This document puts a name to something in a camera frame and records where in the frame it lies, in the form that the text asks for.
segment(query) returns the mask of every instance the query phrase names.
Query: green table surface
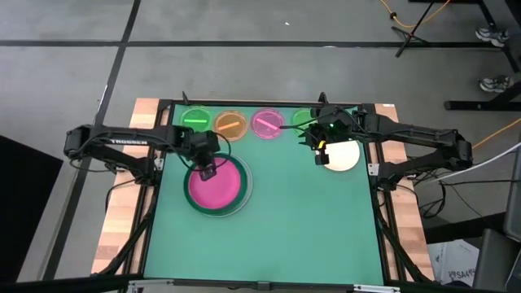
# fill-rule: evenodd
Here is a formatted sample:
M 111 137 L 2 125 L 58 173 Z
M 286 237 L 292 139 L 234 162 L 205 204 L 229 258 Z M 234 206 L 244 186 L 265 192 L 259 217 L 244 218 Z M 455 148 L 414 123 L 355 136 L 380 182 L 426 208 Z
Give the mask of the green table surface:
M 249 123 L 260 108 L 206 109 L 213 119 L 241 111 Z M 299 108 L 276 109 L 290 124 Z M 175 125 L 184 110 L 175 107 Z M 241 210 L 221 218 L 188 204 L 186 167 L 167 155 L 145 277 L 383 285 L 362 145 L 357 165 L 338 173 L 315 165 L 301 140 L 291 129 L 273 140 L 249 129 L 232 142 L 232 154 L 252 171 L 253 192 Z

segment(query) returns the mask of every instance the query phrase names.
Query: black metal frame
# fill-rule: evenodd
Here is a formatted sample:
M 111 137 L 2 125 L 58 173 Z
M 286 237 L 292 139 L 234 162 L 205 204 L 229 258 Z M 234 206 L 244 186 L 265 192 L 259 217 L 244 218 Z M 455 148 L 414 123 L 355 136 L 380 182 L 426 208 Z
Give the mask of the black metal frame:
M 430 0 L 410 0 L 411 2 L 430 2 Z M 484 2 L 482 0 L 453 0 L 453 3 L 469 3 L 469 4 L 479 4 L 482 8 L 482 12 L 484 13 L 485 18 L 490 24 L 493 24 L 492 16 L 486 9 Z M 125 26 L 125 31 L 123 33 L 122 38 L 119 41 L 109 40 L 109 41 L 100 41 L 100 40 L 0 40 L 0 46 L 36 46 L 36 47 L 116 47 L 118 50 L 116 52 L 116 57 L 114 59 L 114 63 L 112 65 L 112 69 L 110 71 L 106 89 L 103 93 L 103 97 L 101 99 L 101 103 L 99 105 L 99 110 L 95 116 L 94 124 L 101 125 L 105 119 L 107 114 L 108 105 L 110 103 L 112 92 L 114 90 L 114 86 L 116 84 L 116 79 L 118 77 L 120 67 L 122 65 L 123 58 L 125 56 L 126 48 L 128 47 L 339 47 L 339 48 L 400 48 L 403 43 L 402 42 L 300 42 L 300 41 L 159 41 L 159 42 L 149 42 L 149 41 L 130 41 L 130 35 L 134 28 L 134 23 L 136 20 L 136 16 L 138 14 L 139 7 L 141 5 L 141 0 L 134 0 L 132 9 L 129 14 L 129 18 L 127 24 Z M 410 43 L 408 45 L 409 48 L 494 48 L 488 43 L 483 42 L 428 42 L 428 43 Z M 510 54 L 510 50 L 505 48 L 503 52 L 506 54 L 510 64 L 514 67 L 515 61 Z M 313 106 L 315 103 L 304 103 L 304 105 Z M 379 153 L 379 160 L 383 159 L 383 155 L 381 154 L 381 150 Z M 80 167 L 88 168 L 90 166 L 90 159 L 82 160 Z M 73 183 L 71 194 L 68 200 L 67 207 L 65 209 L 65 214 L 63 220 L 59 226 L 59 232 L 56 236 L 52 251 L 50 253 L 49 260 L 47 261 L 47 266 L 45 272 L 43 274 L 43 280 L 49 281 L 54 279 L 56 270 L 59 265 L 60 257 L 62 255 L 68 232 L 72 225 L 72 220 L 79 202 L 79 198 L 81 196 L 81 192 L 83 190 L 83 185 L 85 184 L 87 172 L 85 170 L 80 170 L 77 174 L 77 177 Z M 140 200 L 139 205 L 143 205 L 143 197 L 145 195 L 144 191 L 140 190 Z M 387 202 L 391 203 L 390 194 L 386 195 L 386 204 Z M 136 222 L 139 219 L 138 215 L 134 218 L 133 229 L 136 227 Z M 145 238 L 150 237 L 150 230 L 147 229 L 145 232 Z M 141 260 L 146 259 L 146 254 L 142 255 Z M 125 262 L 125 270 L 128 270 L 130 267 L 130 261 L 127 260 Z M 79 279 L 71 279 L 78 280 L 78 284 L 81 284 L 84 278 Z
M 194 100 L 190 101 L 183 93 L 183 99 L 179 100 L 167 100 L 167 99 L 161 99 L 160 105 L 158 108 L 158 112 L 156 115 L 156 121 L 158 120 L 158 117 L 161 117 L 163 114 L 161 110 L 161 105 L 169 105 L 169 119 L 167 123 L 172 124 L 173 123 L 173 113 L 175 112 L 175 106 L 176 105 L 204 105 L 204 106 L 231 106 L 231 107 L 320 107 L 322 104 L 318 102 L 276 102 L 276 101 L 233 101 L 233 100 Z M 336 105 L 340 105 L 341 107 L 359 107 L 366 109 L 368 112 L 374 112 L 374 104 L 355 104 L 355 103 L 334 103 Z M 369 150 L 369 144 L 364 143 L 364 149 Z M 379 143 L 376 144 L 379 146 L 380 152 L 381 152 L 381 145 Z M 383 161 L 383 153 L 380 153 L 378 155 L 380 162 Z M 366 153 L 366 159 L 368 162 L 370 162 L 370 154 Z M 157 198 L 159 195 L 159 187 L 155 188 L 154 194 Z M 376 190 L 371 188 L 371 196 L 373 199 L 376 199 L 375 201 L 372 200 L 371 202 L 378 202 L 378 197 L 376 195 Z M 392 207 L 392 201 L 390 200 L 390 194 L 389 200 L 386 200 L 385 206 L 387 209 L 387 212 L 392 215 L 392 217 L 389 219 L 390 225 L 393 227 L 393 232 L 395 233 L 397 237 L 397 229 L 396 229 L 396 221 L 394 218 L 394 210 Z M 144 273 L 144 265 L 146 262 L 146 257 L 143 257 L 146 255 L 146 247 L 149 247 L 150 240 L 151 240 L 151 231 L 153 229 L 153 218 L 155 215 L 155 209 L 152 212 L 152 225 L 148 227 L 147 232 L 145 234 L 144 242 L 143 242 L 143 251 L 142 251 L 142 258 L 140 259 L 139 263 L 139 271 L 138 273 L 143 274 Z M 383 273 L 383 280 L 386 282 L 387 280 L 390 280 L 389 275 L 389 268 L 388 268 L 388 260 L 387 255 L 385 253 L 385 242 L 383 241 L 383 234 L 381 233 L 380 229 L 376 227 L 376 234 L 377 234 L 377 240 L 379 244 L 379 253 L 380 253 L 380 260 L 382 261 L 382 273 Z M 127 256 L 127 262 L 131 262 L 132 255 Z M 399 274 L 400 280 L 406 280 L 405 276 L 405 270 L 403 265 L 397 261 L 396 266 L 398 268 L 398 271 L 401 272 Z M 180 285 L 180 286 L 221 286 L 221 287 L 232 287 L 232 288 L 252 288 L 257 290 L 264 290 L 265 288 L 269 288 L 269 290 L 273 289 L 323 289 L 323 290 L 346 290 L 350 291 L 353 288 L 353 284 L 305 284 L 305 283 L 280 283 L 280 282 L 240 282 L 240 281 L 226 281 L 226 280 L 199 280 L 199 279 L 185 279 L 185 280 L 175 280 L 174 285 Z
M 169 116 L 167 119 L 167 123 L 173 123 L 173 113 L 175 111 L 175 105 L 183 104 L 183 105 L 191 105 L 191 104 L 203 104 L 205 106 L 242 106 L 242 107 L 316 107 L 321 106 L 320 103 L 296 103 L 296 102 L 270 102 L 270 101 L 219 101 L 219 100 L 198 100 L 198 101 L 189 101 L 186 96 L 183 94 L 183 100 L 160 100 L 158 105 L 158 110 L 156 113 L 155 124 L 159 124 L 161 122 L 162 116 L 164 114 L 164 110 L 166 108 L 169 109 Z M 374 112 L 374 104 L 351 104 L 351 103 L 339 103 L 338 105 L 342 107 L 359 107 L 365 109 L 368 112 Z M 378 162 L 383 162 L 383 149 L 380 143 L 375 143 L 376 146 L 376 155 L 378 158 Z M 368 143 L 363 144 L 367 163 L 371 162 L 370 158 L 370 147 Z M 150 150 L 148 156 L 151 158 L 154 155 L 154 151 Z M 470 288 L 460 288 L 460 287 L 451 287 L 451 286 L 441 286 L 435 283 L 416 283 L 416 282 L 407 282 L 404 266 L 400 261 L 400 257 L 395 252 L 396 257 L 396 265 L 399 272 L 400 280 L 391 280 L 389 268 L 388 268 L 388 259 L 386 254 L 386 247 L 384 241 L 384 235 L 379 226 L 379 216 L 380 214 L 380 206 L 378 203 L 378 196 L 376 193 L 376 189 L 370 186 L 370 196 L 373 204 L 373 213 L 375 218 L 375 228 L 377 241 L 379 244 L 379 254 L 382 265 L 382 274 L 384 280 L 384 286 L 398 286 L 403 292 L 414 292 L 414 293 L 430 293 L 430 292 L 474 292 L 474 293 L 487 293 L 492 291 L 482 291 L 475 290 Z M 142 214 L 142 207 L 144 205 L 144 195 L 146 191 L 144 187 L 140 190 L 139 195 L 139 204 L 138 208 L 140 210 L 136 211 L 136 215 L 134 217 L 133 230 L 135 230 L 135 222 L 140 218 L 138 215 Z M 157 197 L 159 194 L 159 187 L 154 189 L 154 195 Z M 392 206 L 391 195 L 387 192 L 385 195 L 385 207 L 388 216 L 388 223 L 390 224 L 392 230 L 392 234 L 394 234 L 394 238 L 397 239 L 396 232 L 396 222 L 394 215 L 394 210 Z M 153 216 L 155 214 L 155 209 L 152 210 L 152 221 Z M 133 253 L 129 253 L 125 260 L 124 273 L 123 275 L 102 275 L 95 274 L 89 278 L 71 278 L 71 279 L 62 279 L 62 280 L 50 280 L 50 281 L 42 281 L 42 282 L 26 282 L 26 283 L 16 283 L 16 284 L 0 284 L 0 291 L 5 292 L 54 292 L 56 290 L 62 292 L 101 292 L 106 290 L 117 290 L 120 292 L 125 291 L 125 288 L 128 285 L 137 285 L 136 281 L 140 280 L 150 280 L 145 279 L 143 277 L 144 272 L 144 264 L 146 263 L 146 255 L 147 248 L 149 247 L 151 229 L 153 225 L 148 226 L 147 232 L 145 233 L 145 238 L 143 242 L 143 249 L 141 251 L 142 258 L 139 263 L 139 271 L 136 274 L 129 274 L 129 267 L 131 266 L 131 261 L 133 257 Z M 288 283 L 288 282 L 241 282 L 241 281 L 229 281 L 229 280 L 203 280 L 203 279 L 169 279 L 164 280 L 165 285 L 171 286 L 215 286 L 215 287 L 228 287 L 231 289 L 238 288 L 250 288 L 258 291 L 271 291 L 276 289 L 311 289 L 311 290 L 344 290 L 344 291 L 356 291 L 360 290 L 360 287 L 353 284 L 314 284 L 314 283 Z
M 434 5 L 434 1 L 431 2 L 431 4 L 429 4 L 429 6 L 427 7 L 427 9 L 423 12 L 422 14 L 422 17 L 420 17 L 420 19 L 418 20 L 418 22 L 416 23 L 416 25 L 414 26 L 413 28 L 413 31 L 412 32 L 406 32 L 405 30 L 401 29 L 401 28 L 397 28 L 395 26 L 392 26 L 391 29 L 397 33 L 401 33 L 402 36 L 405 37 L 405 41 L 404 43 L 401 45 L 400 49 L 398 49 L 398 51 L 396 52 L 396 54 L 394 55 L 395 57 L 397 58 L 400 58 L 401 56 L 401 53 L 405 50 L 405 48 L 410 45 L 409 43 L 413 40 L 415 41 L 418 41 L 420 44 L 423 44 L 424 46 L 428 45 L 429 42 L 423 40 L 422 38 L 420 37 L 417 37 L 415 36 L 414 34 L 416 33 L 416 30 L 419 28 L 420 24 L 422 24 L 423 22 L 423 19 L 425 18 L 425 16 L 427 16 L 427 13 L 429 13 L 429 10 L 431 9 L 431 7 Z M 393 17 L 396 16 L 396 12 L 393 12 L 391 13 L 391 19 L 393 19 Z
M 424 2 L 425 0 L 410 0 L 411 2 Z M 487 6 L 483 0 L 471 0 L 469 4 L 478 4 L 479 8 L 483 12 L 485 19 L 490 27 L 496 27 L 496 21 L 490 14 Z M 505 54 L 512 70 L 517 73 L 519 72 L 519 66 L 515 61 L 514 56 L 510 52 L 508 46 L 503 47 L 502 52 Z M 517 82 L 510 88 L 506 89 L 503 93 L 498 94 L 496 97 L 488 101 L 445 101 L 444 108 L 446 110 L 459 110 L 459 111 L 502 111 L 502 112 L 520 112 L 521 103 L 511 102 L 514 98 L 521 94 L 521 82 Z
M 487 228 L 496 231 L 503 230 L 505 213 L 477 217 L 467 221 L 448 223 L 433 228 L 425 229 L 425 239 L 427 244 L 443 243 L 464 238 L 478 238 L 483 236 L 483 231 Z

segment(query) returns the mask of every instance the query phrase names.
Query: black cable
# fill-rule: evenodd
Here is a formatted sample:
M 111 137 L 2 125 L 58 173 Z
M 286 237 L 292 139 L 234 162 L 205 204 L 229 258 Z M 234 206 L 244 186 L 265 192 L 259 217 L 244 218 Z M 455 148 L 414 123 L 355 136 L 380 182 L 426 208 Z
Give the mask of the black cable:
M 105 170 L 93 170 L 93 169 L 89 169 L 89 168 L 82 168 L 80 166 L 76 166 L 74 163 L 73 163 L 74 160 L 69 160 L 68 161 L 68 164 L 71 165 L 71 167 L 73 168 L 76 168 L 78 170 L 83 170 L 83 171 L 87 171 L 87 172 L 92 172 L 92 173 L 105 173 L 105 172 L 112 172 L 111 170 L 109 169 L 105 169 Z
M 328 114 L 325 114 L 325 115 L 319 115 L 319 116 L 317 116 L 316 118 L 313 118 L 313 119 L 311 119 L 311 120 L 307 120 L 307 121 L 302 122 L 302 123 L 299 123 L 299 124 L 297 124 L 297 125 L 281 125 L 281 126 L 278 126 L 278 127 L 279 127 L 280 129 L 294 129 L 295 127 L 300 127 L 300 126 L 302 126 L 302 125 L 309 124 L 309 123 L 311 123 L 311 122 L 314 122 L 314 121 L 316 121 L 316 120 L 319 120 L 319 119 L 321 119 L 321 118 L 328 117 L 328 116 L 330 116 L 330 115 L 334 115 L 334 114 L 335 114 L 335 112 L 328 113 Z
M 422 178 L 413 179 L 413 180 L 417 180 L 415 183 L 413 183 L 413 186 L 416 186 L 429 178 L 433 178 L 434 177 L 433 174 L 436 173 L 436 171 L 437 170 L 427 171 L 427 172 L 425 172 L 425 175 Z
M 309 134 L 312 138 L 314 138 L 317 142 L 319 142 L 318 138 L 316 136 L 314 136 L 312 133 L 310 133 L 307 129 L 303 129 L 301 127 L 294 127 L 293 129 L 297 129 L 297 130 L 300 130 L 302 131 L 303 133 L 307 133 Z
M 517 150 L 516 150 L 516 151 L 509 151 L 509 152 L 507 152 L 505 155 L 512 155 L 512 154 L 515 154 L 515 153 L 517 153 L 517 152 L 518 152 Z M 488 161 L 488 160 L 484 160 L 484 161 L 479 162 L 479 163 L 473 163 L 473 165 L 479 165 L 479 164 L 482 164 L 482 163 L 484 163 L 484 162 L 486 162 L 486 161 Z
M 83 143 L 83 145 L 80 146 L 80 148 L 75 151 L 74 153 L 78 153 L 78 152 L 81 152 L 91 141 L 93 141 L 95 138 L 97 138 L 98 136 L 100 136 L 101 134 L 105 134 L 105 133 L 98 133 L 96 134 L 95 136 L 93 136 L 92 138 L 89 138 L 86 142 Z M 136 132 L 133 132 L 133 131 L 111 131 L 111 133 L 117 133 L 117 134 L 129 134 L 129 135 L 133 135 L 133 134 L 136 134 Z M 215 133 L 217 136 L 220 136 L 221 138 L 223 138 L 226 143 L 228 144 L 228 156 L 231 155 L 231 145 L 230 145 L 230 141 L 228 141 L 227 138 L 224 137 L 224 135 L 220 134 L 220 133 Z M 161 141 L 162 143 L 166 144 L 170 149 L 172 149 L 172 152 L 176 153 L 177 156 L 179 157 L 179 159 L 181 160 L 182 164 L 185 165 L 185 167 L 187 167 L 189 170 L 191 171 L 197 171 L 197 172 L 202 172 L 202 171 L 206 171 L 207 169 L 195 169 L 195 168 L 192 168 L 190 167 L 186 162 L 185 160 L 182 159 L 182 157 L 175 151 L 175 147 L 172 145 L 172 143 L 168 142 L 167 140 L 165 140 L 164 138 L 162 137 L 159 137 L 159 136 L 156 136 L 156 135 L 151 135 L 151 134 L 147 134 L 147 133 L 140 133 L 139 134 L 140 136 L 143 136 L 143 137 L 148 137 L 148 138 L 154 138 L 154 139 L 157 139 L 159 141 Z M 225 158 L 225 160 L 216 166 L 216 168 L 219 168 L 221 167 L 223 164 L 225 164 L 226 162 L 228 161 L 228 158 Z
M 379 204 L 380 207 L 383 207 L 385 205 L 385 196 L 383 196 L 382 198 L 383 198 L 383 201 L 382 201 L 382 203 Z
M 418 197 L 418 194 L 416 193 L 416 191 L 414 191 L 412 188 L 410 187 L 407 187 L 407 186 L 403 186 L 403 185 L 400 185 L 400 184 L 397 184 L 396 186 L 400 187 L 400 188 L 403 188 L 405 190 L 408 190 L 410 192 L 412 192 L 414 194 L 414 196 L 416 196 L 416 202 L 419 203 L 419 197 Z
M 454 190 L 454 192 L 456 193 L 456 195 L 458 196 L 459 199 L 462 200 L 462 202 L 470 209 L 472 210 L 472 212 L 475 212 L 476 215 L 478 215 L 479 217 L 481 217 L 483 219 L 483 221 L 485 221 L 487 223 L 487 225 L 489 227 L 492 227 L 483 217 L 483 215 L 481 215 L 478 211 L 476 211 L 463 197 L 462 195 L 459 194 L 458 190 L 456 189 L 456 187 L 454 186 L 449 186 L 450 188 L 452 188 Z
M 152 218 L 152 210 L 155 208 L 155 199 L 152 198 L 152 201 L 150 203 L 150 206 L 148 207 L 147 213 L 143 216 L 141 219 L 141 222 L 139 222 L 138 227 L 136 227 L 136 230 L 129 236 L 129 239 L 127 242 L 123 245 L 123 247 L 118 251 L 116 256 L 112 258 L 111 262 L 107 265 L 105 269 L 102 269 L 99 274 L 106 274 L 106 275 L 113 275 L 116 273 L 116 271 L 120 268 L 120 266 L 123 264 L 123 261 L 125 261 L 126 256 L 130 253 L 136 242 L 141 237 L 141 234 L 143 231 L 150 225 L 151 218 Z
M 445 208 L 445 204 L 447 203 L 447 190 L 445 189 L 444 186 L 441 186 L 441 199 L 437 199 L 437 200 L 434 200 L 434 201 L 431 201 L 430 203 L 425 203 L 421 206 L 419 206 L 418 208 L 421 209 L 421 208 L 425 208 L 428 206 L 428 208 L 423 212 L 422 214 L 422 217 L 424 219 L 431 219 L 435 216 L 438 216 L 442 211 L 443 209 Z M 436 209 L 435 212 L 431 212 L 431 210 L 437 205 L 437 204 L 440 204 L 438 206 L 438 208 Z
M 511 151 L 511 152 L 506 153 L 506 155 L 515 154 L 516 152 L 517 152 L 517 151 Z M 409 158 L 409 159 L 416 159 L 417 157 L 409 156 L 409 155 L 408 155 L 407 158 Z M 486 162 L 486 161 L 487 161 L 487 160 L 485 160 L 485 161 L 483 161 L 483 162 L 480 162 L 480 163 L 473 163 L 473 165 L 482 164 L 482 163 L 484 163 L 484 162 Z M 419 183 L 421 183 L 421 182 L 423 182 L 423 181 L 425 181 L 425 180 L 427 180 L 427 179 L 431 179 L 431 178 L 433 178 L 434 176 L 432 176 L 432 172 L 434 172 L 434 170 L 433 170 L 433 171 L 426 172 L 425 176 L 422 177 L 422 178 L 416 178 L 416 179 L 413 179 L 413 180 L 416 180 L 416 182 L 414 183 L 414 185 L 416 186 L 417 184 L 419 184 Z M 442 172 L 442 173 L 440 173 L 440 174 L 436 174 L 436 175 L 439 177 L 439 176 L 442 176 L 442 175 L 445 175 L 445 174 L 448 174 L 448 173 L 453 173 L 453 172 L 454 172 L 454 171 L 445 171 L 445 172 Z
M 502 182 L 521 182 L 521 180 L 511 180 L 511 179 L 505 179 L 505 180 L 482 180 L 482 181 L 462 181 L 462 182 L 456 182 L 456 183 L 442 183 L 444 186 L 458 186 L 463 184 L 476 184 L 476 183 L 502 183 Z
M 378 227 L 387 238 L 389 244 L 391 244 L 393 251 L 402 261 L 413 280 L 415 282 L 431 282 L 431 280 L 422 273 L 418 266 L 414 264 L 414 262 L 410 259 L 409 255 L 405 251 L 405 249 L 401 246 L 400 241 L 396 238 L 394 233 L 387 225 L 387 222 L 383 217 L 381 209 L 376 207 L 374 208 L 376 211 Z
M 355 120 L 355 117 L 353 117 L 351 115 L 351 113 L 349 113 L 349 112 L 344 112 L 344 113 L 348 114 L 349 119 L 351 119 L 351 121 L 355 124 L 356 127 L 359 128 L 360 131 L 362 131 L 365 135 L 369 135 L 369 133 L 358 124 L 358 122 Z
M 134 182 L 136 181 L 137 179 L 132 179 L 132 180 L 128 180 L 128 181 L 125 181 L 125 182 L 122 182 L 122 183 L 118 183 L 116 185 L 114 185 L 113 187 L 111 187 L 108 191 L 107 191 L 107 195 L 105 196 L 105 213 L 107 213 L 107 210 L 108 210 L 108 202 L 110 201 L 110 198 L 111 198 L 111 193 L 114 189 L 120 187 L 120 186 L 123 186 L 125 184 L 128 184 L 130 182 Z

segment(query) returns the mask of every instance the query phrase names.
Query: metal stand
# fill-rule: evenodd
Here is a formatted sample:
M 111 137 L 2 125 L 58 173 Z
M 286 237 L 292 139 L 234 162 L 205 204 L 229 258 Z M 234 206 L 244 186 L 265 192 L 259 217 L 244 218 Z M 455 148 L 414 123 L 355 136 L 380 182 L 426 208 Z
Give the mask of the metal stand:
M 490 101 L 446 101 L 444 107 L 447 110 L 520 112 L 521 103 L 511 102 L 520 94 L 521 81 L 518 81 Z
M 423 12 L 422 17 L 420 18 L 420 20 L 418 20 L 418 22 L 417 22 L 416 25 L 414 26 L 412 32 L 408 33 L 408 32 L 406 32 L 405 30 L 403 30 L 403 29 L 401 29 L 401 28 L 397 28 L 397 27 L 395 27 L 395 26 L 391 27 L 391 29 L 392 29 L 393 31 L 398 32 L 398 33 L 401 33 L 404 37 L 406 36 L 403 45 L 401 45 L 400 49 L 398 49 L 398 51 L 396 52 L 395 57 L 400 58 L 401 53 L 405 50 L 405 48 L 407 47 L 407 45 L 408 45 L 408 44 L 410 43 L 410 41 L 413 40 L 413 39 L 414 39 L 415 41 L 420 41 L 421 43 L 423 43 L 423 44 L 426 45 L 426 46 L 429 45 L 429 42 L 423 40 L 423 39 L 420 38 L 420 37 L 416 37 L 416 36 L 414 36 L 414 33 L 416 33 L 416 30 L 418 29 L 419 25 L 423 22 L 423 19 L 425 18 L 425 16 L 427 16 L 427 13 L 429 13 L 429 10 L 431 9 L 432 5 L 434 5 L 434 1 L 432 1 L 431 4 L 429 4 L 429 7 L 427 7 L 427 9 L 425 10 L 425 12 Z M 393 19 L 395 16 L 396 16 L 396 13 L 391 13 L 391 19 Z
M 481 237 L 486 228 L 503 231 L 505 214 L 505 212 L 499 212 L 490 216 L 428 228 L 424 230 L 425 239 L 427 244 L 433 244 L 463 238 Z

